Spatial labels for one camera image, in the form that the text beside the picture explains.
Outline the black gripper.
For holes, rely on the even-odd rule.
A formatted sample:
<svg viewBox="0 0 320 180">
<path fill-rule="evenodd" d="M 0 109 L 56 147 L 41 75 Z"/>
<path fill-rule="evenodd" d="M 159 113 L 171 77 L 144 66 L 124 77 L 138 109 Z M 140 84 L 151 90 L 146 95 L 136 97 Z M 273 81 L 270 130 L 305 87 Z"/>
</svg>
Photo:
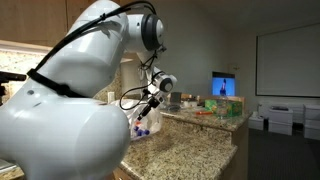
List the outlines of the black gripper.
<svg viewBox="0 0 320 180">
<path fill-rule="evenodd" d="M 144 107 L 142 114 L 139 114 L 137 120 L 142 120 L 152 108 L 157 108 L 160 104 L 164 102 L 165 93 L 163 91 L 158 91 L 151 95 L 151 98 L 147 101 L 147 105 Z"/>
</svg>

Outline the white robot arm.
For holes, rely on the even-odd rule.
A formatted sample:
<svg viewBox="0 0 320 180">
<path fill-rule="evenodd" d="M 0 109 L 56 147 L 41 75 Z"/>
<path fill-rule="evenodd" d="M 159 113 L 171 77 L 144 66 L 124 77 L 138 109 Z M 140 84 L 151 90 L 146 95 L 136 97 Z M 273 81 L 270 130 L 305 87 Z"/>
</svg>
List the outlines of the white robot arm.
<svg viewBox="0 0 320 180">
<path fill-rule="evenodd" d="M 140 114 L 161 104 L 176 83 L 153 64 L 163 32 L 147 0 L 96 0 L 0 107 L 0 158 L 17 163 L 27 180 L 104 180 L 126 154 L 130 125 L 124 107 L 95 96 L 133 52 L 158 89 L 144 94 Z"/>
</svg>

